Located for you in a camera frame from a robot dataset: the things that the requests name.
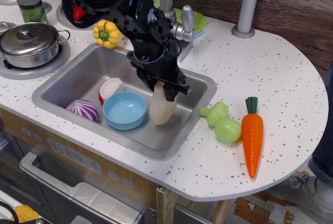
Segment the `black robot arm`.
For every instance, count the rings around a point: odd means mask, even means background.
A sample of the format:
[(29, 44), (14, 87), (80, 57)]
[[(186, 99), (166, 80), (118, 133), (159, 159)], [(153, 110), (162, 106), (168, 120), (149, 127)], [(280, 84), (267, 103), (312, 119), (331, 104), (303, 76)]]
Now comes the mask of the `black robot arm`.
[(77, 28), (90, 27), (101, 19), (113, 22), (132, 43), (133, 50), (127, 58), (150, 90), (161, 81), (167, 101), (174, 101), (179, 92), (190, 93), (177, 58), (182, 52), (180, 41), (192, 41), (195, 31), (182, 29), (156, 8), (153, 0), (62, 0), (62, 8)]

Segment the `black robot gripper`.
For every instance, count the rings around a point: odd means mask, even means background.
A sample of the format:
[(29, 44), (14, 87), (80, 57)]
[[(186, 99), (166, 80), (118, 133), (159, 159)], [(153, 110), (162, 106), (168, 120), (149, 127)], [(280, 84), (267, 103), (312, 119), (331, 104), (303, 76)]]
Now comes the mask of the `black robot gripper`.
[(155, 8), (142, 15), (125, 15), (114, 23), (131, 42), (127, 58), (148, 89), (154, 91), (158, 81), (164, 83), (166, 100), (174, 102), (179, 92), (189, 94), (191, 87), (177, 64), (180, 42), (172, 34), (171, 20)]

